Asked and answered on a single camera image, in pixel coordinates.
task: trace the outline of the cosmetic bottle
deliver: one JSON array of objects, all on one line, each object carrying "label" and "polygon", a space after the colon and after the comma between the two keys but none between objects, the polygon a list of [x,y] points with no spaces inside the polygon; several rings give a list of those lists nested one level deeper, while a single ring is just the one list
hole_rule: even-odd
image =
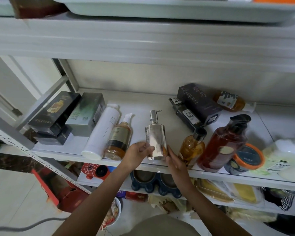
[{"label": "cosmetic bottle", "polygon": [[193,114],[192,111],[187,109],[185,104],[177,98],[170,98],[169,101],[173,105],[173,109],[176,111],[176,115],[181,119],[181,121],[186,124],[186,126],[194,131],[197,127],[202,127],[203,123]]},{"label": "cosmetic bottle", "polygon": [[247,142],[245,130],[250,121],[250,116],[240,114],[231,117],[225,127],[217,128],[198,159],[198,166],[210,172],[220,170]]},{"label": "cosmetic bottle", "polygon": [[242,110],[252,113],[256,108],[256,102],[247,103],[240,96],[221,90],[217,91],[214,95],[213,101],[230,112],[238,112]]},{"label": "cosmetic bottle", "polygon": [[207,132],[203,127],[197,127],[193,135],[185,138],[179,150],[178,157],[191,169],[205,149],[203,139]]},{"label": "cosmetic bottle", "polygon": [[149,160],[161,160],[167,156],[165,127],[157,122],[157,112],[161,110],[150,111],[151,125],[145,127],[146,141],[150,146],[155,147],[153,153],[148,156]]},{"label": "cosmetic bottle", "polygon": [[116,125],[120,113],[117,104],[108,104],[92,131],[82,151],[82,156],[91,160],[101,160],[110,133]]},{"label": "cosmetic bottle", "polygon": [[132,133],[130,128],[131,116],[132,113],[126,114],[122,122],[114,127],[107,143],[105,158],[122,160],[125,156]]}]

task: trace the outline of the white metal shelving unit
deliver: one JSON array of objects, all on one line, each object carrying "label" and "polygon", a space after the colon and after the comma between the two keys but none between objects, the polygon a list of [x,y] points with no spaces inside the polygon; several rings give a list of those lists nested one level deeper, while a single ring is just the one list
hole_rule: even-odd
[{"label": "white metal shelving unit", "polygon": [[[45,19],[20,20],[0,17],[0,55],[58,58],[66,72],[54,89],[37,101],[28,115],[16,128],[0,119],[0,139],[8,145],[1,153],[27,155],[90,193],[87,181],[78,180],[56,160],[72,160],[118,166],[118,161],[83,158],[87,138],[70,135],[64,146],[46,146],[24,138],[18,129],[26,124],[45,103],[55,89],[67,83],[71,91],[102,92],[106,103],[120,105],[122,114],[135,114],[131,122],[131,143],[145,140],[144,127],[149,124],[149,111],[163,110],[159,122],[165,125],[169,145],[177,152],[183,139],[191,132],[175,115],[169,96],[119,91],[79,89],[78,81],[64,59],[98,60],[123,63],[144,63],[214,68],[245,68],[258,71],[295,73],[295,18],[289,22],[271,25],[231,25],[216,23],[178,23],[164,20],[104,19],[79,17],[70,13]],[[218,121],[207,126],[208,142],[213,131],[225,126],[235,114],[224,111]],[[259,105],[250,114],[252,121],[247,131],[248,142],[263,149],[273,139],[295,137],[295,107]],[[144,160],[138,167],[169,173],[165,162]],[[223,180],[255,186],[295,190],[295,182],[288,182],[278,175],[260,177],[251,173],[241,176],[205,172],[194,166],[191,177]],[[270,205],[259,210],[275,212]]]}]

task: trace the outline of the gray product box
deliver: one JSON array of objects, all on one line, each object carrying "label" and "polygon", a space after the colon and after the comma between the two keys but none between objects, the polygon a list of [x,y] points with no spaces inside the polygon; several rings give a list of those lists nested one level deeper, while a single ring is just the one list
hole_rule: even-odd
[{"label": "gray product box", "polygon": [[72,129],[72,134],[79,137],[89,137],[105,109],[105,101],[101,93],[83,93],[66,125]]}]

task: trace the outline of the white lotion bottle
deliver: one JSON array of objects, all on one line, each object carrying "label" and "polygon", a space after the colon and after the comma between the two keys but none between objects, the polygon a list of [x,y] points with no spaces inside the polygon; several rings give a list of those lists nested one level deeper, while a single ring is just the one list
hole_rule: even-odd
[{"label": "white lotion bottle", "polygon": [[107,105],[81,152],[82,156],[91,160],[103,158],[110,133],[120,116],[118,107],[117,104]]}]

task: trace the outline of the box with gold design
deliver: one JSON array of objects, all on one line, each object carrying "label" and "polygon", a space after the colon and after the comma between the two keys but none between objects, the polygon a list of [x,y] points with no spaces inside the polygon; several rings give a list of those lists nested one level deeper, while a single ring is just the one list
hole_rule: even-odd
[{"label": "box with gold design", "polygon": [[81,98],[79,93],[61,91],[30,122],[37,133],[57,136]]}]

